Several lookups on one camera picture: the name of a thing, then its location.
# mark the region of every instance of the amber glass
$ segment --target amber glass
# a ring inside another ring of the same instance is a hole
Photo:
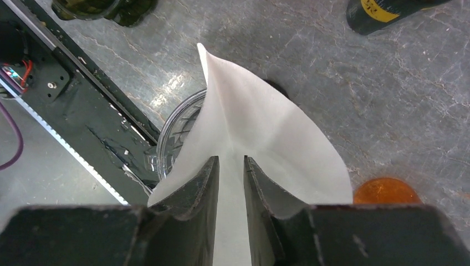
[[[421,203],[421,200],[407,183],[381,177],[362,184],[354,194],[354,203]]]

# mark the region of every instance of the floor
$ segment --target floor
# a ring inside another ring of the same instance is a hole
[[[52,17],[52,0],[37,0]],[[470,1],[363,37],[347,0],[160,0],[143,22],[57,22],[162,127],[205,87],[196,43],[276,81],[322,129],[354,187],[405,180],[470,246]]]
[[[0,171],[0,228],[12,212],[30,204],[120,204],[15,100],[0,100],[24,138],[19,161]],[[0,162],[16,151],[17,140],[0,115]]]

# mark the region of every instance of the purple cable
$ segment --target purple cable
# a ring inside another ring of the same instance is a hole
[[[12,129],[16,134],[16,138],[18,139],[18,149],[16,150],[16,154],[13,156],[13,158],[11,158],[11,160],[9,160],[8,162],[0,165],[0,171],[1,171],[1,170],[5,170],[5,169],[9,168],[15,162],[18,161],[19,157],[23,153],[24,143],[23,143],[23,136],[21,135],[21,132],[20,132],[17,124],[15,123],[15,121],[13,120],[12,116],[7,111],[7,109],[5,109],[5,106],[2,105],[2,103],[0,103],[0,112],[3,114],[3,116],[5,116],[8,123],[10,124],[10,126],[12,126]]]

